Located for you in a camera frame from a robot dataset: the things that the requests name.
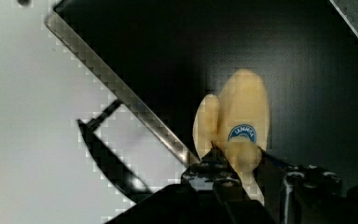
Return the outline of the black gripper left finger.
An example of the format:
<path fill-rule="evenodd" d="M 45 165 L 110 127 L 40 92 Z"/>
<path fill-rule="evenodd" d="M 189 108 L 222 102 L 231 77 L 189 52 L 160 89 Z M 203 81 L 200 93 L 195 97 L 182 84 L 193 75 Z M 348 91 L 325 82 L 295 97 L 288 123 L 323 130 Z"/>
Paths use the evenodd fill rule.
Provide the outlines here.
<path fill-rule="evenodd" d="M 214 147 L 171 184 L 105 224 L 275 224 Z"/>

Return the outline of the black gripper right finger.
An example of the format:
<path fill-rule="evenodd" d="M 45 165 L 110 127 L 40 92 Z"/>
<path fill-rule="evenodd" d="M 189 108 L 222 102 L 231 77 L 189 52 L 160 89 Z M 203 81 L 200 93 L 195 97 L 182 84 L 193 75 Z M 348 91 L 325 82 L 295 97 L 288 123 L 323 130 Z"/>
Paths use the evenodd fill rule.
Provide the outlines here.
<path fill-rule="evenodd" d="M 343 191 L 341 177 L 321 166 L 260 154 L 255 179 L 264 206 L 255 224 L 358 224 L 358 186 Z"/>

